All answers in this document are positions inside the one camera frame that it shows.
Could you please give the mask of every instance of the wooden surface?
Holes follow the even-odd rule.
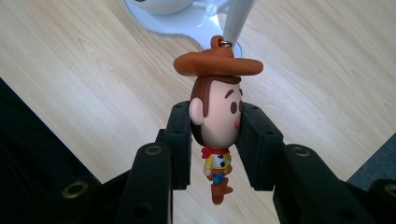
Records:
[[[396,132],[396,4],[392,0],[259,0],[239,39],[265,64],[244,77],[285,143],[313,148],[343,180]],[[189,40],[140,27],[121,0],[0,0],[0,76],[102,181],[130,169],[194,81],[173,60]],[[191,185],[175,223],[277,223],[272,192],[255,192],[233,150],[221,206],[195,142]]]

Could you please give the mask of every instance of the black plastic part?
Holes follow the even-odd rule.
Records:
[[[181,102],[172,108],[163,137],[163,141],[172,152],[173,189],[186,189],[190,184],[191,169],[191,120],[190,102]]]
[[[282,224],[375,223],[314,150],[287,145],[283,154],[274,194]]]
[[[102,210],[96,213],[96,216],[100,217],[100,223],[114,222],[114,218],[119,210],[122,193],[128,181],[128,176],[129,171],[116,176],[101,186],[98,193],[98,202],[102,204]]]
[[[115,223],[171,223],[171,153],[164,143],[139,148]]]
[[[92,176],[76,176],[56,187],[39,205],[33,223],[94,223],[97,211],[99,181]]]
[[[273,190],[275,162],[280,155],[283,134],[255,105],[244,103],[241,130],[235,143],[244,163],[250,186]]]
[[[379,223],[396,223],[396,180],[376,180],[368,191],[371,211]]]

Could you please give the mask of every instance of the yellow shirt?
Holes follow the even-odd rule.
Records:
[[[205,169],[225,169],[231,165],[231,155],[226,153],[224,155],[211,154],[205,161]]]

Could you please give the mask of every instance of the keychain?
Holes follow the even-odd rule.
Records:
[[[210,181],[212,202],[221,204],[228,186],[231,166],[229,147],[239,134],[242,113],[241,76],[259,74],[263,65],[251,59],[235,58],[231,42],[221,35],[211,39],[211,49],[189,52],[174,61],[179,74],[198,78],[191,92],[189,115],[195,140],[204,148],[204,175]]]

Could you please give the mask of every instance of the brown hair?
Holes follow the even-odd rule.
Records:
[[[203,105],[203,113],[204,118],[207,117],[207,113],[209,111],[209,92],[210,92],[210,85],[212,81],[220,81],[227,84],[238,84],[241,82],[241,77],[198,77],[195,80],[194,87],[192,88],[191,92],[191,100],[193,98],[199,98]],[[201,126],[196,126],[191,123],[191,131],[195,137],[195,140],[201,145],[204,146],[204,139],[202,137]]]
[[[227,84],[238,84],[241,82],[241,77],[198,77],[195,80],[194,87],[191,92],[191,100],[199,98],[204,103],[204,118],[209,111],[209,91],[212,81],[220,81]]]

